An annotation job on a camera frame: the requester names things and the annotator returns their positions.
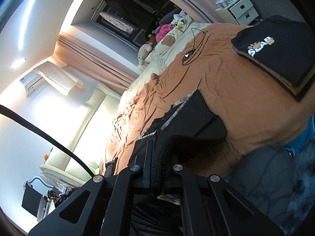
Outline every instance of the blue rug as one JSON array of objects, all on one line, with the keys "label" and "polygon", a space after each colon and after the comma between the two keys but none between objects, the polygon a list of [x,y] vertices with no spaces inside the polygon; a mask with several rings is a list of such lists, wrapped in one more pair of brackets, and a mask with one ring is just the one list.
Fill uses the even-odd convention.
[{"label": "blue rug", "polygon": [[315,202],[315,135],[294,159],[294,187],[287,217],[281,229],[292,234],[303,222]]}]

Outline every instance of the air conditioner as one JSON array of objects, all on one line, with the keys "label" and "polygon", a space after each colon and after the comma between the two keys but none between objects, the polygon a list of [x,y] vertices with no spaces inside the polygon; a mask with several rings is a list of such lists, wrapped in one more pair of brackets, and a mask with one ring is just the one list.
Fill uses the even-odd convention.
[{"label": "air conditioner", "polygon": [[20,79],[20,83],[24,87],[24,94],[26,96],[36,90],[43,81],[45,81],[45,79],[41,75],[36,74],[33,70]]}]

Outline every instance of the folded black t-shirt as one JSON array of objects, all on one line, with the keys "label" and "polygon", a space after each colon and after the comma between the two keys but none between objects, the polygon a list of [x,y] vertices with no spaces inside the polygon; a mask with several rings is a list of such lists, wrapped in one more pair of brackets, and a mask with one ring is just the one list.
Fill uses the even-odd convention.
[{"label": "folded black t-shirt", "polygon": [[304,22],[273,15],[240,31],[231,42],[292,87],[297,87],[314,67],[315,36]]}]

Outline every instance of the white drawer cabinet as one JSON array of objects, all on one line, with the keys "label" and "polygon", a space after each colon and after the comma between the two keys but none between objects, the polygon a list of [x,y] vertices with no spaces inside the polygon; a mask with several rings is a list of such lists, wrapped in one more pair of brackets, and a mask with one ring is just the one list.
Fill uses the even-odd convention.
[{"label": "white drawer cabinet", "polygon": [[248,25],[258,17],[258,13],[250,0],[240,0],[235,4],[215,11],[226,23],[235,25]]}]

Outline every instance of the silver bolt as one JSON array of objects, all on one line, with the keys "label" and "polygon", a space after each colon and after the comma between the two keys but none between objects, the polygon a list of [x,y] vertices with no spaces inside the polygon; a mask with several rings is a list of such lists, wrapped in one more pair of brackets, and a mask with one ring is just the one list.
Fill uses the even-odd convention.
[{"label": "silver bolt", "polygon": [[220,177],[217,176],[217,175],[212,175],[212,176],[210,177],[210,180],[211,180],[212,182],[219,182],[219,181],[220,181]]},{"label": "silver bolt", "polygon": [[183,166],[179,165],[179,164],[176,164],[176,165],[174,165],[173,169],[176,170],[176,171],[181,171],[183,169]]},{"label": "silver bolt", "polygon": [[138,165],[138,164],[134,164],[134,165],[132,165],[132,166],[130,167],[130,169],[131,169],[132,171],[138,171],[140,168],[141,168],[141,167],[140,167],[140,165]]},{"label": "silver bolt", "polygon": [[95,183],[102,182],[102,180],[103,180],[103,177],[100,176],[100,175],[97,175],[97,176],[95,176],[95,177],[93,178],[93,181],[94,181]]}]

